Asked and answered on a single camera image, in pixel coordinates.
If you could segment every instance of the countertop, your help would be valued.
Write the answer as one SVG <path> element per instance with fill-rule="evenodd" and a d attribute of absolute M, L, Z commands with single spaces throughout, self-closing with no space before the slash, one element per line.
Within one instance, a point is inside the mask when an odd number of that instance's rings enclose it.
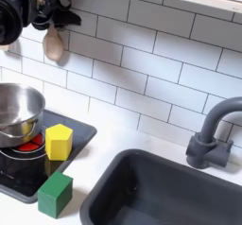
<path fill-rule="evenodd" d="M 37 202 L 24 204 L 0 194 L 0 223 L 3 225 L 79 225 L 79 207 L 114 156 L 122 150 L 140 148 L 180 164 L 186 164 L 186 147 L 114 124 L 86 121 L 97 128 L 96 137 L 83 149 L 64 171 L 74 179 L 73 198 L 53 219 L 38 212 Z M 204 172 L 242 185 L 242 166 L 228 164 L 226 169 L 210 167 Z"/>

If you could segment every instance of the yellow toy block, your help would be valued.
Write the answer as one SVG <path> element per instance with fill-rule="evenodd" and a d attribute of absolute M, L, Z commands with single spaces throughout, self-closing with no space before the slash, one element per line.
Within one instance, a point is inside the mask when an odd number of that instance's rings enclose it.
<path fill-rule="evenodd" d="M 51 161 L 66 161 L 72 150 L 73 131 L 58 124 L 45 131 L 45 151 Z"/>

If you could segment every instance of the toy stove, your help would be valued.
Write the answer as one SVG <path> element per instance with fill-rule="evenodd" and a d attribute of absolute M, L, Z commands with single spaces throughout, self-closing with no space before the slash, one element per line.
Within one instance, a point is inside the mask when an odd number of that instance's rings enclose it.
<path fill-rule="evenodd" d="M 67 161 L 49 161 L 45 153 L 45 129 L 63 124 L 73 130 L 73 148 Z M 0 192 L 25 203 L 37 201 L 37 191 L 56 170 L 62 172 L 95 136 L 94 127 L 53 112 L 43 112 L 43 129 L 33 140 L 0 149 Z"/>

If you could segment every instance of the red burner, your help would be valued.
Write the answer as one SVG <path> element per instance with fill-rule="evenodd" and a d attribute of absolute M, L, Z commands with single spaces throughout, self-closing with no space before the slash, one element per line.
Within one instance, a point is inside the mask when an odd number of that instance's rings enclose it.
<path fill-rule="evenodd" d="M 29 152 L 29 151 L 36 150 L 38 148 L 40 148 L 40 146 L 35 145 L 33 143 L 26 143 L 26 144 L 23 144 L 23 145 L 17 147 L 17 150 L 22 151 L 22 152 Z"/>
<path fill-rule="evenodd" d="M 43 143 L 43 136 L 41 134 L 38 134 L 35 138 L 32 139 L 31 143 L 41 145 Z"/>
<path fill-rule="evenodd" d="M 22 152 L 29 152 L 39 149 L 43 144 L 43 136 L 38 134 L 35 138 L 33 138 L 30 142 L 18 146 L 16 149 Z"/>

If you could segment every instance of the gray faucet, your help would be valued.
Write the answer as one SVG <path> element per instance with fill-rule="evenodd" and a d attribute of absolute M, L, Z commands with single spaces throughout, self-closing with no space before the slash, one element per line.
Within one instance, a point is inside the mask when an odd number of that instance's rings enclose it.
<path fill-rule="evenodd" d="M 221 119 L 234 112 L 242 111 L 242 97 L 224 100 L 214 106 L 208 113 L 201 132 L 196 133 L 186 150 L 186 161 L 194 168 L 204 169 L 210 164 L 225 167 L 229 161 L 233 141 L 220 145 L 214 138 Z"/>

